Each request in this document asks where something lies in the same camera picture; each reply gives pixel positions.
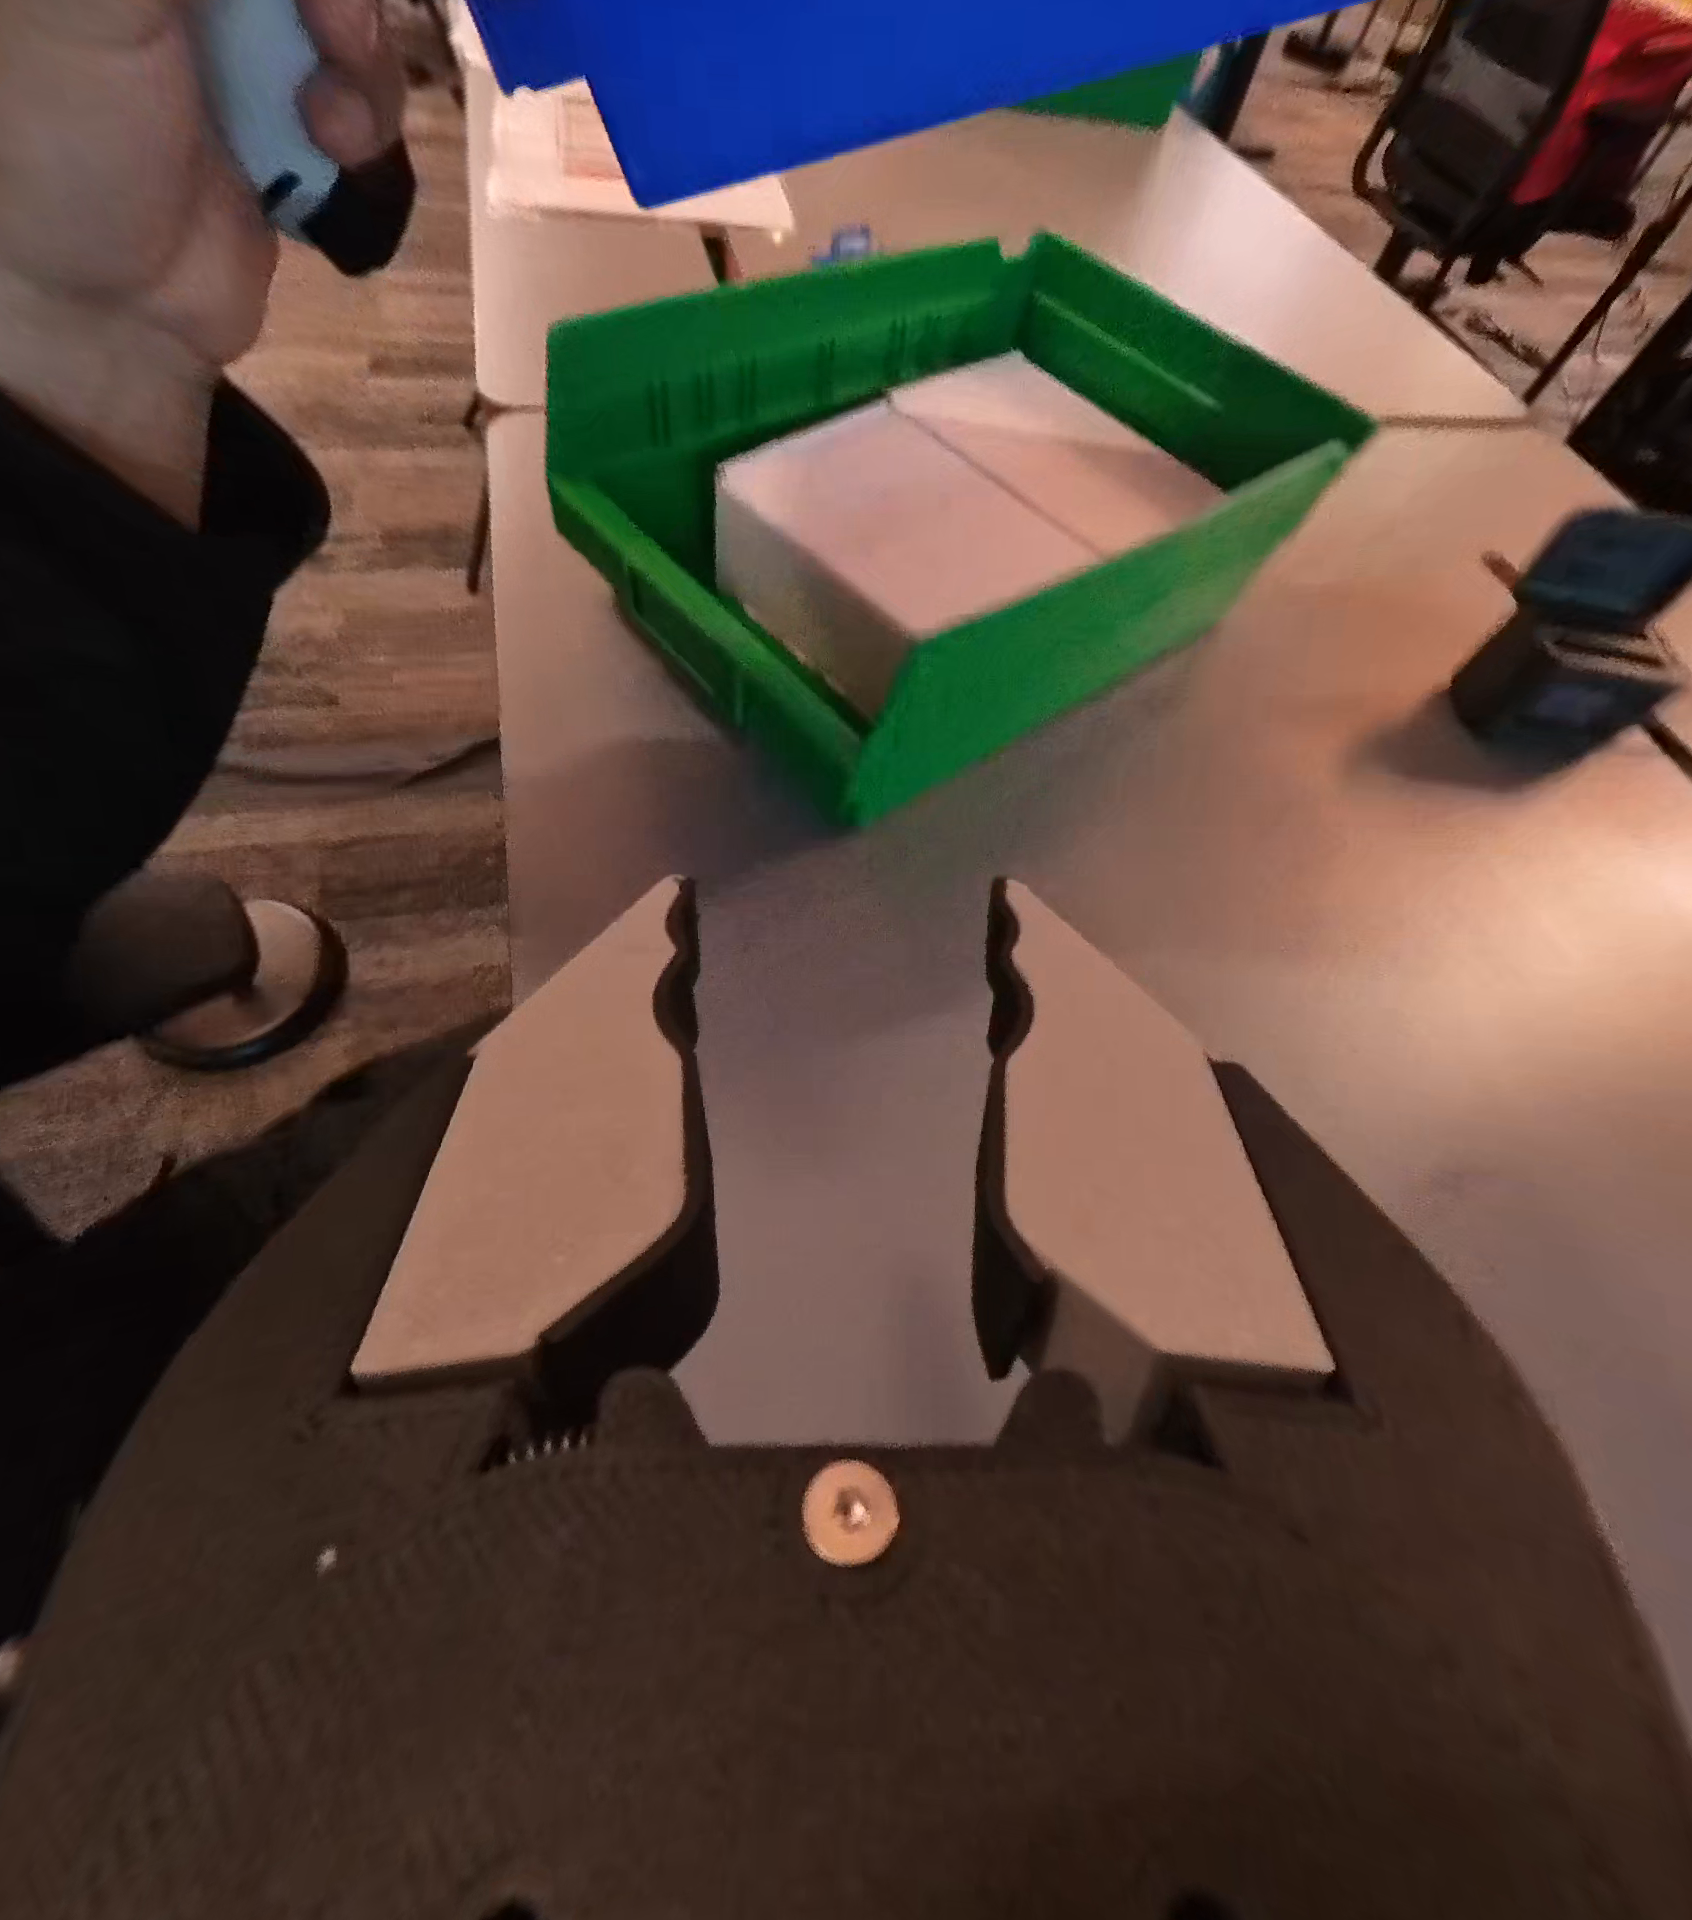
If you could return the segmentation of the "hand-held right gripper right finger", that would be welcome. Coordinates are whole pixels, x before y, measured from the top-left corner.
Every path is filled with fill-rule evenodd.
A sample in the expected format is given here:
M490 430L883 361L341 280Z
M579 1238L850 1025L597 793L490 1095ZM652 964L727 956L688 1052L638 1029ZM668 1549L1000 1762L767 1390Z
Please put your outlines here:
M1331 1344L1196 1032L1011 876L983 974L983 1372L1080 1381L1110 1443L1158 1439L1196 1387L1328 1387Z

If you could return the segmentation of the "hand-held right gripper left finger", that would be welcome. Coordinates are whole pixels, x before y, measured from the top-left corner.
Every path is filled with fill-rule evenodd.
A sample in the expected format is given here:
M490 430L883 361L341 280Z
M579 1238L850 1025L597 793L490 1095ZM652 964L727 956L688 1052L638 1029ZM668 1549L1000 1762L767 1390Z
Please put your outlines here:
M605 1383L714 1314L698 916L661 876L469 1057L351 1383Z

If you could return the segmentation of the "green plastic bin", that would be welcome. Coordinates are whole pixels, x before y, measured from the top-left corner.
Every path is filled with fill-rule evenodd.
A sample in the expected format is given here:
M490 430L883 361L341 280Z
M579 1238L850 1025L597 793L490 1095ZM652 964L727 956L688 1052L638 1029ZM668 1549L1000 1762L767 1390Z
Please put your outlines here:
M1024 348L1222 485L1192 526L935 637L873 717L714 586L714 466ZM549 323L555 534L696 705L864 828L1205 637L1376 421L1071 239L971 239Z

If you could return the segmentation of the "blue plastic bin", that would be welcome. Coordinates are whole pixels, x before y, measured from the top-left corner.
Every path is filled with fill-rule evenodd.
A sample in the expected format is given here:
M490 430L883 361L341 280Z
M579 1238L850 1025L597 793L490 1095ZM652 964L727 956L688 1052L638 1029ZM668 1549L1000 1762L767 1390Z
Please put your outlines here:
M492 84L583 84L643 210L992 109L1173 109L1312 3L467 3Z

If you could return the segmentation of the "white cardboard mailer box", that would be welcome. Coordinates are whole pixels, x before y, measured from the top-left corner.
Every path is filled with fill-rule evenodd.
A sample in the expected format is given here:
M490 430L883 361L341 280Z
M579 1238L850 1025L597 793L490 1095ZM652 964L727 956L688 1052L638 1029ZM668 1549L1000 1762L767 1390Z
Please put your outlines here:
M1020 350L887 391L887 403L1098 559L1183 534L1227 492Z
M714 586L873 723L909 654L1098 555L887 400L714 471Z

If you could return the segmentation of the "person's left forearm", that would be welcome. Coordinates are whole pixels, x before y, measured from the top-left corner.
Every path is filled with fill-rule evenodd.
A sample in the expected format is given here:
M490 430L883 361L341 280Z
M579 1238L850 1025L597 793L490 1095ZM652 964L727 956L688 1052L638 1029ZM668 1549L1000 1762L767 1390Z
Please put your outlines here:
M330 501L220 380L198 526L0 391L0 833L137 863L207 782Z

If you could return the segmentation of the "person's left hand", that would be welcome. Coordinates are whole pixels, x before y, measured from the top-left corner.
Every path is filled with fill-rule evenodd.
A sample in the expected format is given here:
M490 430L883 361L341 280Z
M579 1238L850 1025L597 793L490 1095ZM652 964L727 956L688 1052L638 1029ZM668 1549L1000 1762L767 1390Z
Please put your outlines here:
M195 485L277 266L195 11L0 3L0 391L142 492Z

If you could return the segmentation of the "grey round foot plate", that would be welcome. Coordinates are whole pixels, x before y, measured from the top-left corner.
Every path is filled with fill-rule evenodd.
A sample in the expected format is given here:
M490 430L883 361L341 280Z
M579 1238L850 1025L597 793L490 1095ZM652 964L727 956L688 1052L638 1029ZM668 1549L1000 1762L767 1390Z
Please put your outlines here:
M183 1071L243 1071L311 1040L349 989L333 924L288 901L234 898L251 952L220 994L163 1021L140 1049Z

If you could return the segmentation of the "black charging case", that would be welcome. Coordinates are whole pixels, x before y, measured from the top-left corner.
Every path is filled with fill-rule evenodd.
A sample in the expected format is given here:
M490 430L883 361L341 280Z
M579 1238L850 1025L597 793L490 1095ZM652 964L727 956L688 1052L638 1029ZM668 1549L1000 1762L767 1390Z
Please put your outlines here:
M1692 671L1659 620L1692 586L1692 515L1566 515L1511 573L1511 612L1454 671L1446 705L1485 745L1586 755L1651 723Z

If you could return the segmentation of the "red bag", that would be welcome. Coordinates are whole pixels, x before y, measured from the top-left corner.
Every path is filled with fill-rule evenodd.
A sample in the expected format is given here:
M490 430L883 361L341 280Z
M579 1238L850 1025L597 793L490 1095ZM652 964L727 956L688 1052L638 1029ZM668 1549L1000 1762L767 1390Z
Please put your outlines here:
M1608 3L1511 205L1630 210L1646 153L1690 84L1692 3Z

